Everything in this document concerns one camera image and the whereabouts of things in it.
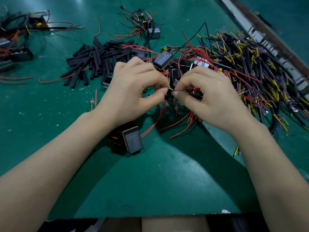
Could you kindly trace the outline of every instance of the forearm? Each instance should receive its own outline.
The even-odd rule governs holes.
[[[309,185],[268,129],[251,122],[232,133],[239,145],[270,231],[308,230]]]
[[[110,125],[81,115],[68,129],[0,178],[0,231],[36,231]]]

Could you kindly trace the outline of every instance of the green table surface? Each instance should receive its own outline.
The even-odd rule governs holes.
[[[83,43],[92,44],[93,35],[98,33],[95,18],[101,24],[98,39],[105,42],[109,39],[106,31],[128,33],[118,23],[129,24],[119,15],[120,5],[129,11],[147,9],[157,23],[164,23],[160,39],[150,42],[157,52],[167,44],[182,45],[184,38],[180,30],[191,37],[203,21],[207,21],[212,33],[219,29],[238,31],[214,0],[3,0],[1,3],[11,11],[49,9],[51,21],[68,21],[85,27],[65,32],[33,32],[30,48],[35,58],[19,63],[14,72],[19,77],[34,79],[26,85],[0,85],[0,175],[89,111],[96,89],[98,97],[104,94],[99,79],[90,81],[87,87],[78,82],[75,89],[64,87],[63,81],[38,82],[39,78],[57,79],[68,71],[65,58]],[[142,133],[158,115],[159,109],[153,108],[135,121]],[[169,139],[182,131],[186,122],[159,131],[181,117],[167,113],[142,139],[144,149],[134,156],[103,139],[66,187],[49,219],[208,214],[221,213],[223,209],[232,213],[259,211],[242,157],[231,156],[235,143],[229,135],[205,124]],[[295,136],[279,132],[278,141],[308,180],[308,133],[293,121],[289,122]]]

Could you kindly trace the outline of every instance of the fingernail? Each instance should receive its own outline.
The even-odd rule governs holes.
[[[172,91],[172,95],[176,98],[178,96],[178,91]]]

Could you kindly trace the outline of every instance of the person's left arm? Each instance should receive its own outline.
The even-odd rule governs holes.
[[[161,87],[141,98],[147,86]],[[115,127],[164,101],[168,80],[152,64],[117,63],[98,106],[0,177],[0,231],[37,231],[98,142]]]

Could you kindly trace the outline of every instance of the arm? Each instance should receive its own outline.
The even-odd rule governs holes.
[[[142,91],[162,87],[147,98]],[[115,127],[164,101],[168,80],[139,58],[117,63],[96,109],[0,177],[0,231],[37,231],[95,145]]]
[[[182,91],[192,86],[203,92],[201,102]],[[184,74],[175,90],[181,104],[239,145],[270,231],[309,231],[309,185],[249,113],[229,78],[198,66]]]

